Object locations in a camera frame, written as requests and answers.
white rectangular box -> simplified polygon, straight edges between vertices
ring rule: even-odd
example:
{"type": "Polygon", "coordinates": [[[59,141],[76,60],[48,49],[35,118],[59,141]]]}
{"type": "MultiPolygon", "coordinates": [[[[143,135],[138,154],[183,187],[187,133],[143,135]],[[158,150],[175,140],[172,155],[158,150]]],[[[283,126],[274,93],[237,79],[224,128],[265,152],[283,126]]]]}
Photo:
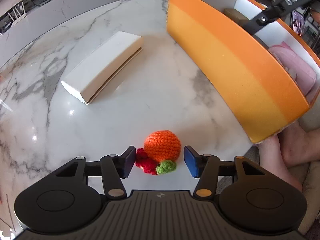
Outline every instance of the white rectangular box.
{"type": "Polygon", "coordinates": [[[142,45],[141,36],[117,32],[80,62],[61,83],[71,95],[89,104],[141,51],[142,45]]]}

bare skin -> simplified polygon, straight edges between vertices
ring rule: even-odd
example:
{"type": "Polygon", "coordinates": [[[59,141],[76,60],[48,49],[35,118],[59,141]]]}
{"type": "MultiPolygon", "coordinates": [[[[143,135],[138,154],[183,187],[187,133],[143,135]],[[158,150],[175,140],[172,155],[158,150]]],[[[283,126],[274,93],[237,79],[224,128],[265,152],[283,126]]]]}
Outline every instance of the bare skin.
{"type": "Polygon", "coordinates": [[[281,156],[279,138],[272,136],[257,145],[260,153],[260,166],[280,179],[302,191],[300,182],[291,175],[281,156]]]}
{"type": "Polygon", "coordinates": [[[294,122],[279,134],[279,139],[287,167],[320,160],[320,128],[307,133],[294,122]]]}

